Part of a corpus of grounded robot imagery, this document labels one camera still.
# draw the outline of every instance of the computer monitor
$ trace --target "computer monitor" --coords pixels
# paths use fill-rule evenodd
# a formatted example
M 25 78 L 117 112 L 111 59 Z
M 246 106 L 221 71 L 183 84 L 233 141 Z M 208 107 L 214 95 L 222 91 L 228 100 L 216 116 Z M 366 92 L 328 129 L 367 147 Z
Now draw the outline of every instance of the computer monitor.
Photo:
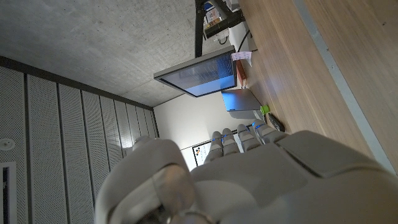
M 199 97 L 236 87 L 234 46 L 206 54 L 154 74 L 157 81 Z

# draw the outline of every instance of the acoustic wall panel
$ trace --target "acoustic wall panel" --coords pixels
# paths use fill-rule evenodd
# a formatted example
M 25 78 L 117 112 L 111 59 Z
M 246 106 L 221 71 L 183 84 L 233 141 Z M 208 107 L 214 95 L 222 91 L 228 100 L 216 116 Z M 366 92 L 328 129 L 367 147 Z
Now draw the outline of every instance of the acoustic wall panel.
M 145 120 L 144 109 L 136 107 L 137 117 L 138 117 L 138 125 L 139 130 L 141 132 L 141 136 L 149 136 L 147 122 Z
M 87 146 L 90 154 L 91 181 L 96 198 L 102 183 L 109 174 L 108 152 L 105 145 L 100 98 L 98 95 L 86 91 L 82 91 L 81 94 L 85 115 Z
M 118 126 L 120 132 L 121 146 L 124 153 L 132 149 L 132 140 L 129 126 L 129 118 L 127 117 L 126 104 L 115 101 L 116 117 L 118 118 Z
M 145 113 L 145 120 L 146 120 L 147 127 L 148 127 L 149 137 L 156 138 L 154 124 L 152 122 L 152 115 L 150 114 L 149 110 L 144 109 L 144 113 Z
M 59 85 L 70 223 L 93 223 L 94 207 L 80 90 Z
M 137 140 L 137 138 L 141 137 L 141 133 L 139 132 L 137 111 L 136 111 L 136 107 L 133 105 L 126 104 L 126 108 L 127 108 L 127 116 L 129 118 L 129 124 L 130 124 L 131 139 L 132 139 L 132 143 L 134 144 L 135 141 Z
M 155 135 L 157 138 L 159 138 L 159 134 L 158 134 L 157 126 L 156 126 L 156 122 L 155 122 L 155 113 L 153 111 L 151 111 L 150 115 L 152 116 L 152 124 L 154 125 Z
M 57 84 L 28 75 L 33 223 L 67 223 Z
M 109 165 L 112 170 L 112 168 L 123 158 L 113 100 L 101 96 L 101 109 L 104 119 L 105 140 L 108 149 Z
M 14 149 L 0 151 L 0 162 L 16 162 L 18 223 L 28 222 L 24 100 L 24 74 L 0 67 L 0 139 L 15 142 Z

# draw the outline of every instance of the white robotic arm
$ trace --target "white robotic arm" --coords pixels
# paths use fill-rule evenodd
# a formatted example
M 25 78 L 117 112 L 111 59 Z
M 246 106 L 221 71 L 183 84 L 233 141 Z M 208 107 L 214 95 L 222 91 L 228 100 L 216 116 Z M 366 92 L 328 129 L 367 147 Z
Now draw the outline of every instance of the white robotic arm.
M 213 133 L 191 171 L 170 140 L 140 138 L 106 178 L 96 223 L 398 223 L 398 178 L 376 161 L 310 131 L 260 120 Z

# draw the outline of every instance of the wooden table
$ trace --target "wooden table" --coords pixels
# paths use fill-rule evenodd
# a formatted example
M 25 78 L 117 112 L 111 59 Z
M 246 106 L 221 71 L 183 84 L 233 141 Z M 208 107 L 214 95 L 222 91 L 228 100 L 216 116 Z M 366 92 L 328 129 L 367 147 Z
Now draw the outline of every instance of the wooden table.
M 376 37 L 368 41 L 373 44 L 370 46 L 364 46 L 367 43 L 366 38 L 357 39 L 357 43 L 352 46 L 354 49 L 350 49 L 349 44 L 355 42 L 350 38 L 358 38 L 361 32 L 364 35 L 372 30 L 380 32 L 379 29 L 382 27 L 382 25 L 377 26 L 375 21 L 369 22 L 370 19 L 366 17 L 366 13 L 371 14 L 371 11 L 367 11 L 366 5 L 360 3 L 360 0 L 350 1 L 352 5 L 339 3 L 337 6 L 331 3 L 332 0 L 305 2 L 314 21 L 317 25 L 321 24 L 319 30 L 322 37 L 338 66 L 341 67 L 344 77 L 388 158 L 397 170 L 398 54 L 396 50 L 398 45 L 396 43 L 398 39 L 393 40 L 392 37 L 398 32 L 390 30 L 375 34 Z M 288 133 L 307 129 L 342 142 L 372 157 L 368 144 L 308 33 L 294 2 L 292 0 L 241 0 L 239 3 L 259 49 L 252 54 L 252 67 L 244 63 L 248 75 L 248 87 L 257 99 L 263 105 L 270 106 L 271 112 L 286 125 Z M 348 11 L 352 7 L 356 8 L 355 12 L 363 15 L 349 14 Z M 344 17 L 344 22 L 343 19 L 334 19 L 340 16 L 339 11 L 348 13 Z M 396 15 L 398 14 L 390 13 L 391 17 L 396 18 Z M 358 18 L 363 19 L 365 24 L 371 23 L 371 29 L 360 27 L 358 23 L 361 22 L 358 22 Z M 386 38 L 383 44 L 374 43 L 376 40 L 383 41 L 383 38 Z M 386 42 L 395 48 L 386 49 Z M 381 49 L 387 52 L 379 52 L 373 57 L 383 56 L 383 58 L 372 59 L 372 55 L 368 58 L 361 56 L 366 54 L 367 50 L 377 52 Z M 382 68 L 379 78 L 374 75 L 374 69 L 377 67 Z M 388 86 L 388 91 L 392 95 L 386 96 L 386 90 L 383 90 L 381 85 Z M 374 86 L 378 89 L 367 92 Z M 383 113 L 384 118 L 379 124 L 377 110 L 372 110 L 372 105 L 381 105 L 387 110 Z M 387 130 L 380 131 L 379 129 L 384 125 L 387 126 Z M 390 132 L 395 137 L 385 137 L 386 132 Z

